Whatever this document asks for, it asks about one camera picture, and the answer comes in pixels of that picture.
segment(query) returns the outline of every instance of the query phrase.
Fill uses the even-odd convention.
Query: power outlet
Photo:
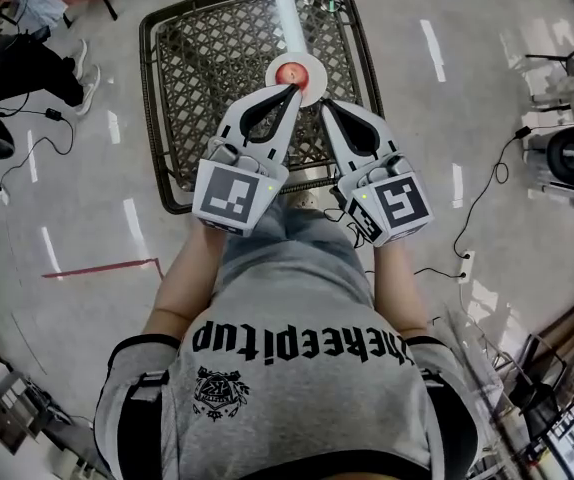
[[[476,253],[474,251],[465,251],[463,256],[469,255],[469,258],[463,258],[463,262],[460,264],[460,273],[465,274],[465,277],[458,278],[458,284],[467,284],[471,280],[471,272],[474,268],[474,256]]]

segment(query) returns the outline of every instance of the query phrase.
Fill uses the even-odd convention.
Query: person
[[[118,344],[97,447],[123,479],[464,478],[481,446],[401,240],[375,291],[312,197],[249,238],[194,226],[142,334]]]
[[[81,40],[78,59],[61,58],[29,34],[0,34],[0,101],[46,89],[85,115],[100,83],[100,68],[81,84],[87,43]]]

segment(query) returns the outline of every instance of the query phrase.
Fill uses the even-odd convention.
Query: gray t-shirt
[[[403,340],[344,262],[283,242],[229,265],[222,279],[180,348],[145,335],[112,355],[95,435],[117,478],[142,465],[137,438],[155,441],[164,479],[430,478],[428,435],[440,435],[432,375],[457,392],[450,406],[475,428],[452,352],[433,338]],[[157,402],[159,434],[139,432],[131,400]]]

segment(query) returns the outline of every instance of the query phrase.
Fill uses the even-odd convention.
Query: black shirt trim
[[[242,480],[326,478],[340,473],[373,473],[399,480],[429,480],[431,473],[398,455],[374,450],[347,450],[294,460],[256,471]]]
[[[423,345],[423,344],[427,344],[427,343],[429,343],[431,345],[442,345],[443,347],[447,347],[447,345],[445,345],[442,341],[437,340],[436,338],[434,338],[432,336],[416,336],[414,338],[409,338],[408,340],[405,340],[405,342],[410,347],[412,345]]]
[[[140,334],[138,336],[132,336],[116,345],[116,348],[109,358],[109,363],[107,364],[109,370],[111,371],[111,367],[114,364],[114,358],[118,352],[126,349],[127,347],[131,347],[132,345],[139,345],[141,343],[162,343],[163,345],[169,345],[176,350],[180,348],[180,340],[167,336],[166,334]]]

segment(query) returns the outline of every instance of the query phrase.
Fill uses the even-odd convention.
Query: metal frame
[[[166,149],[164,146],[161,133],[162,130],[158,115],[160,109],[156,102],[156,82],[158,82],[159,79],[154,73],[154,64],[158,63],[158,57],[155,56],[156,48],[152,44],[152,32],[157,25],[160,25],[167,20],[178,18],[184,14],[195,12],[197,10],[205,10],[214,6],[235,1],[238,0],[186,0],[184,2],[149,14],[140,24],[140,68],[143,87],[145,119],[147,122],[147,133],[149,136],[154,172],[156,175],[156,182],[160,192],[162,204],[164,208],[172,214],[182,214],[191,211],[191,203],[179,203],[176,200],[172,190],[171,178],[175,178],[176,173],[168,167],[165,157],[170,155],[172,167],[176,167],[176,165],[173,164],[174,155],[170,154],[170,149]],[[349,23],[344,23],[344,25],[351,27],[352,30],[356,53],[360,62],[360,68],[362,70],[364,84],[371,109],[375,113],[384,117],[382,101],[376,81],[376,74],[369,48],[367,47],[367,39],[362,26],[362,22],[356,9],[355,1],[343,0],[343,3],[345,4],[344,12],[349,18]],[[354,81],[356,80],[356,73],[355,70],[353,70],[353,67],[352,71]],[[355,83],[356,89],[359,91],[360,87],[357,82]],[[315,165],[314,163],[307,164],[304,168],[311,168],[316,166],[327,167],[327,177],[298,185],[288,186],[283,190],[283,192],[305,190],[333,184],[335,182],[335,178],[331,174],[331,165],[333,165],[333,160],[329,162],[322,162],[320,165]]]

